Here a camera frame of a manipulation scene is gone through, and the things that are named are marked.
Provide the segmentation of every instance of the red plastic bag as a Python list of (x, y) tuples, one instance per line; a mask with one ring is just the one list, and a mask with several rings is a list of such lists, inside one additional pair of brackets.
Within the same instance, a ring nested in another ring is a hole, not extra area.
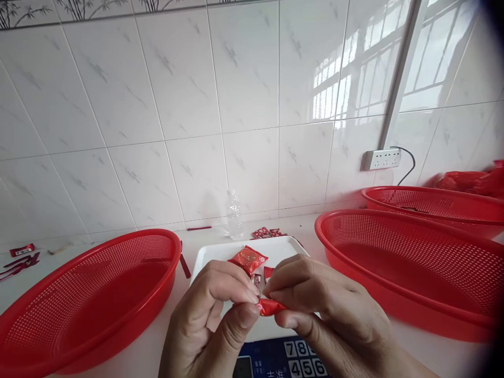
[(435, 184), (438, 189), (504, 198), (504, 160), (495, 160), (490, 172), (446, 172)]

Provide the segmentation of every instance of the plastic bottle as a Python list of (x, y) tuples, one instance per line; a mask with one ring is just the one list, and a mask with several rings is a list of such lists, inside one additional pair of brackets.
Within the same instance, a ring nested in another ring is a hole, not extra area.
[(227, 208), (227, 226), (229, 229), (229, 237), (233, 240), (241, 240), (243, 238), (243, 228), (240, 221), (240, 200), (236, 196), (236, 190), (228, 190), (229, 196)]

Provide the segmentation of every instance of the red plastic basket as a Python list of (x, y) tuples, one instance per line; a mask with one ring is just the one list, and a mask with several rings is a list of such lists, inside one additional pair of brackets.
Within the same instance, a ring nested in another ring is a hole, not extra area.
[(150, 229), (54, 271), (0, 316), (0, 375), (73, 374), (119, 353), (163, 308), (180, 253), (173, 232)]
[(390, 315), (452, 339), (491, 339), (504, 293), (504, 247), (456, 228), (376, 210), (315, 222), (329, 264)]
[(504, 231), (504, 201), (476, 194), (416, 186), (363, 189), (367, 208), (429, 219), (493, 239)]

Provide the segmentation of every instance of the ceramic tile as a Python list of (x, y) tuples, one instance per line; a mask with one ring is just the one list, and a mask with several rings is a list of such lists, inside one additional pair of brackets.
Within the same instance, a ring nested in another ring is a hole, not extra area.
[(0, 33), (0, 58), (49, 153), (104, 146), (61, 26)]
[(184, 219), (225, 216), (227, 182), (222, 137), (179, 139), (167, 141), (166, 146)]
[(62, 22), (133, 14), (130, 0), (54, 0)]
[(280, 208), (324, 203), (333, 126), (280, 128)]
[(208, 9), (222, 131), (278, 125), (278, 3)]
[(109, 240), (115, 239), (119, 236), (130, 234), (137, 231), (136, 228), (127, 228), (123, 230), (105, 231), (102, 233), (89, 234), (89, 238), (93, 243), (108, 242)]
[(136, 19), (165, 139), (219, 134), (205, 9)]
[(280, 126), (334, 117), (347, 9), (348, 0), (280, 1)]
[(198, 227), (216, 227), (216, 226), (225, 226), (227, 225), (226, 217), (218, 217), (218, 218), (208, 218), (208, 219), (199, 219), (199, 220), (187, 220), (185, 222), (185, 226), (187, 228), (198, 228)]
[(0, 160), (47, 153), (0, 61)]
[(504, 88), (499, 38), (480, 12), (455, 76), (447, 106), (497, 101)]
[(366, 201), (364, 199), (353, 199), (350, 201), (280, 209), (280, 218), (325, 213), (333, 210), (342, 210), (348, 208), (366, 208)]
[(432, 184), (445, 172), (467, 170), (493, 108), (493, 103), (485, 103), (443, 109), (420, 174), (420, 186)]
[(107, 146), (163, 140), (135, 20), (64, 28)]
[(265, 212), (260, 212), (260, 213), (249, 213), (249, 214), (242, 214), (240, 220), (245, 223), (245, 222), (255, 222), (255, 221), (260, 221), (260, 220), (267, 220), (267, 219), (277, 219), (278, 218), (278, 210), (270, 210), (270, 211), (265, 211)]
[(135, 227), (106, 149), (51, 158), (88, 232)]
[[(409, 3), (350, 1), (336, 118), (385, 113)], [(325, 95), (317, 95), (318, 109), (324, 109)]]
[[(392, 132), (391, 145), (406, 148), (415, 156), (416, 161), (416, 168), (401, 185), (416, 186), (442, 111), (442, 109), (435, 109), (399, 113)], [(408, 173), (412, 164), (410, 155), (401, 151), (401, 163), (392, 169), (394, 185), (397, 185)]]
[(135, 14), (169, 11), (170, 9), (205, 6), (205, 0), (131, 0)]
[(164, 142), (109, 152), (137, 227), (183, 221)]
[(0, 30), (59, 22), (52, 0), (2, 1), (0, 14)]
[(224, 134), (229, 188), (241, 212), (278, 209), (278, 128)]
[(138, 227), (138, 231), (143, 230), (143, 229), (153, 229), (153, 228), (162, 228), (162, 229), (167, 229), (169, 231), (183, 231), (186, 229), (184, 222), (177, 222), (177, 223), (169, 223), (169, 224), (163, 224), (163, 225)]
[(0, 178), (21, 211), (22, 217), (11, 221), (25, 235), (22, 240), (86, 233), (48, 156), (0, 162)]
[(360, 190), (373, 186), (376, 171), (361, 171), (366, 151), (376, 150), (383, 117), (368, 117), (334, 123), (326, 202), (361, 198)]
[(493, 167), (493, 160), (504, 158), (504, 103), (497, 102), (467, 165), (468, 171), (483, 171)]
[(430, 4), (408, 75), (401, 111), (443, 107), (473, 29), (478, 3), (438, 0)]

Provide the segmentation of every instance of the power strip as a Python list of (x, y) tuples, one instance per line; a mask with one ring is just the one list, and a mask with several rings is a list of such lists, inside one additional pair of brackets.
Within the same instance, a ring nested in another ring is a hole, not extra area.
[(362, 168), (365, 171), (376, 169), (393, 168), (399, 166), (401, 162), (400, 149), (386, 149), (367, 151), (364, 154)]

